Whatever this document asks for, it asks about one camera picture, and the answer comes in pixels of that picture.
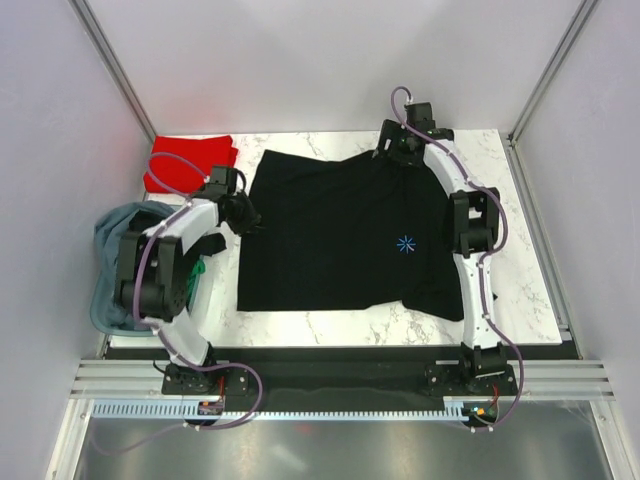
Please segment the black t shirt with logo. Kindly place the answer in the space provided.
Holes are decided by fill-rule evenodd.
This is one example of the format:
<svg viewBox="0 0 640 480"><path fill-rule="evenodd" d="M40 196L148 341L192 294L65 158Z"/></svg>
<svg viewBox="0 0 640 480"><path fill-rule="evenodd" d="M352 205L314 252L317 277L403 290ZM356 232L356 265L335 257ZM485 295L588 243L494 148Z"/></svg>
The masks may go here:
<svg viewBox="0 0 640 480"><path fill-rule="evenodd" d="M249 191L261 224L241 241L239 310L399 302L463 319L458 272L444 244L447 195L429 168L373 154L342 161L263 154Z"/></svg>

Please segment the blue plastic laundry basket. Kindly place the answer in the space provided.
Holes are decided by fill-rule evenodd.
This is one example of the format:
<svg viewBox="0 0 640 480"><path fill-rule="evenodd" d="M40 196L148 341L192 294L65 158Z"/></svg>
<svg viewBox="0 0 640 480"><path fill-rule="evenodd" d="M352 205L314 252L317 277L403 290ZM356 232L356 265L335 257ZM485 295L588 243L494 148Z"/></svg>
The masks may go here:
<svg viewBox="0 0 640 480"><path fill-rule="evenodd" d="M206 239L218 220L218 208L206 199L190 199L177 209L158 201L116 207L94 226L101 270L90 306L90 319L102 333L148 337L149 328L133 316L169 320L190 304L194 271L213 245Z"/></svg>

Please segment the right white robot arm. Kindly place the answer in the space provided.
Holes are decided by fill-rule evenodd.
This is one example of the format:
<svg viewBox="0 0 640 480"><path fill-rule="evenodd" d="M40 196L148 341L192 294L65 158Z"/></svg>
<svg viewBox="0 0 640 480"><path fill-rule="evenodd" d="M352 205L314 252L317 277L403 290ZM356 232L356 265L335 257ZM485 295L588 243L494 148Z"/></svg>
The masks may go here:
<svg viewBox="0 0 640 480"><path fill-rule="evenodd" d="M444 244L458 272L464 311L457 377L465 391L477 394L507 372L506 346L495 331L490 277L491 255L504 246L508 235L499 231L504 210L499 191L471 175L453 131L437 129L431 120L421 124L428 129L417 134L415 126L385 120L376 152L403 166L429 168L447 195Z"/></svg>

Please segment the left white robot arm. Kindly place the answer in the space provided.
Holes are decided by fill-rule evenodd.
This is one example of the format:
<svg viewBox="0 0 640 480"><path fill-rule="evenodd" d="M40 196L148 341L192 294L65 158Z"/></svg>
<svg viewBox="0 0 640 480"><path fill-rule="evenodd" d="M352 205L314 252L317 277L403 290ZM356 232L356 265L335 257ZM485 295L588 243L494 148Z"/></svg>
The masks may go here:
<svg viewBox="0 0 640 480"><path fill-rule="evenodd" d="M122 236L117 258L114 300L130 313L134 325L159 338L170 360L185 370L185 382L208 393L219 382L210 362L210 343L189 312L189 277L199 259L226 248L219 227L238 236L259 226L261 217L243 192L216 200L190 198L158 223Z"/></svg>

